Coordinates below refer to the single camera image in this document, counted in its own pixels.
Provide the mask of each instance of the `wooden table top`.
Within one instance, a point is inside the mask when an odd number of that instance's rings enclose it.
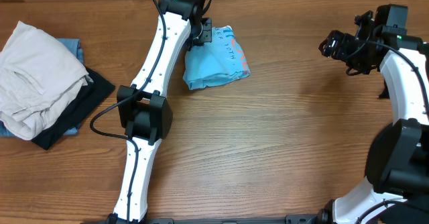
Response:
[[[149,187],[149,217],[284,217],[317,213],[363,178],[373,137],[391,122],[378,72],[349,77],[321,56],[331,30],[356,32],[354,16],[408,5],[409,34],[429,38],[429,0],[214,0],[208,16],[231,25],[249,78],[189,91],[183,56],[169,87],[174,123]],[[85,63],[129,85],[156,30],[150,1],[2,3],[0,46],[18,20],[57,38],[79,38]],[[112,94],[94,113],[112,105]],[[123,133],[114,111],[97,126]],[[112,212],[125,142],[99,136],[87,119],[49,151],[0,138],[0,223],[79,223]]]

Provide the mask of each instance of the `black bracket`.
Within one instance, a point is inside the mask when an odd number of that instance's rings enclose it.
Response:
[[[149,145],[154,145],[160,138],[166,138],[173,122],[173,112],[167,98],[161,97],[157,91],[149,94],[139,92],[135,86],[120,86],[117,101],[121,102],[130,97],[130,101],[119,106],[125,135],[148,139]],[[140,102],[142,99],[149,99],[149,104]]]

